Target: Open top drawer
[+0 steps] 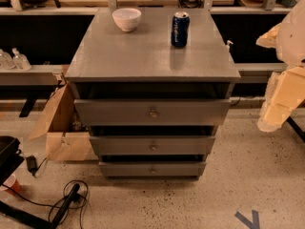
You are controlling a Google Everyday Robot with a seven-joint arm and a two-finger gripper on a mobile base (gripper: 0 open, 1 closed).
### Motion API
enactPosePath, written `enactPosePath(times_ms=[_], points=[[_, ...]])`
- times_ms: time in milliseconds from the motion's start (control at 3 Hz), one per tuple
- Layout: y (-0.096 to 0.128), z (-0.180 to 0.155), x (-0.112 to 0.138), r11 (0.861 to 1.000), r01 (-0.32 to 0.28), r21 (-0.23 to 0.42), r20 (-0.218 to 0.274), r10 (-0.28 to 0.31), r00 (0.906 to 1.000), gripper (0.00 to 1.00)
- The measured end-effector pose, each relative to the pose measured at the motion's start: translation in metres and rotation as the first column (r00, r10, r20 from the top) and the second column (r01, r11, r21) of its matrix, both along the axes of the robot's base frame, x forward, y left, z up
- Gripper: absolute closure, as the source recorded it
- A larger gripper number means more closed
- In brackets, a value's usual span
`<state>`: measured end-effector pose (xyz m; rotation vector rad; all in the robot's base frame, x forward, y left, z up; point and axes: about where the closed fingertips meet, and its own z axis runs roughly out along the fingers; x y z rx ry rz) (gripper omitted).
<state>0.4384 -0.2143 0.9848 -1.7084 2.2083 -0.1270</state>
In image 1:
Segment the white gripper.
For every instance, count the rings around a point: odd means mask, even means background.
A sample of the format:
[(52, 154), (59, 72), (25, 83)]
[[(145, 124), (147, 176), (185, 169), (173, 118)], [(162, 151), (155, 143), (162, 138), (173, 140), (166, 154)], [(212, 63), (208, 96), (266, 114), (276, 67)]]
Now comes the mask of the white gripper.
[(305, 69), (294, 67), (279, 77), (267, 104), (257, 121), (260, 131), (271, 133), (280, 129), (291, 113), (305, 100)]

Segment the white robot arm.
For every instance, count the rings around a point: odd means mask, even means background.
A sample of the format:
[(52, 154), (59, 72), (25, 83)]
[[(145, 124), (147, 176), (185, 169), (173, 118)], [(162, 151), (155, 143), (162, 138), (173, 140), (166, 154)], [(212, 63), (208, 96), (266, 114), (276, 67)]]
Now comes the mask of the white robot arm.
[(281, 23), (259, 36), (258, 46), (275, 48), (276, 57), (287, 65), (272, 73), (257, 127), (270, 133), (279, 129), (305, 100), (305, 0), (300, 0)]

